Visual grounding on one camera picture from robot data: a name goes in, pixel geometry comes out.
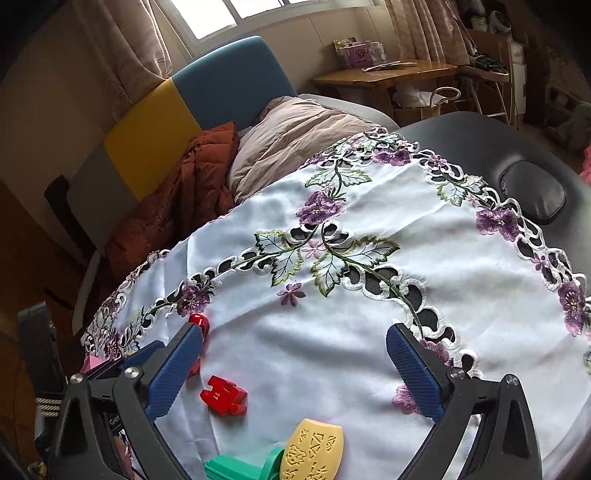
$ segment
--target beige pillow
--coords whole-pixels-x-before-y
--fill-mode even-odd
[[[337,140],[377,126],[297,97],[272,100],[261,116],[260,123],[242,137],[228,174],[236,203],[296,171]]]

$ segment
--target purple box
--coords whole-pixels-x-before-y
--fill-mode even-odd
[[[374,66],[374,61],[371,57],[371,50],[366,44],[345,47],[345,52],[353,68]]]

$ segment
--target yellow headboard panel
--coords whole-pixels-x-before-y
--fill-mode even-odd
[[[105,148],[123,181],[141,200],[162,183],[200,131],[169,78],[114,126]]]

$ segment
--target pillow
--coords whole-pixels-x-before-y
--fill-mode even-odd
[[[119,282],[150,252],[172,248],[234,207],[226,175],[237,149],[234,122],[205,130],[189,142],[166,180],[111,233],[105,256]]]
[[[242,137],[230,168],[228,185],[236,203],[296,171],[337,140],[378,126],[297,97],[274,99],[265,111],[261,122]]]

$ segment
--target window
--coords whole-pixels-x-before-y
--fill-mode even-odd
[[[374,0],[155,0],[185,45],[198,56],[251,31],[333,8],[368,7]]]

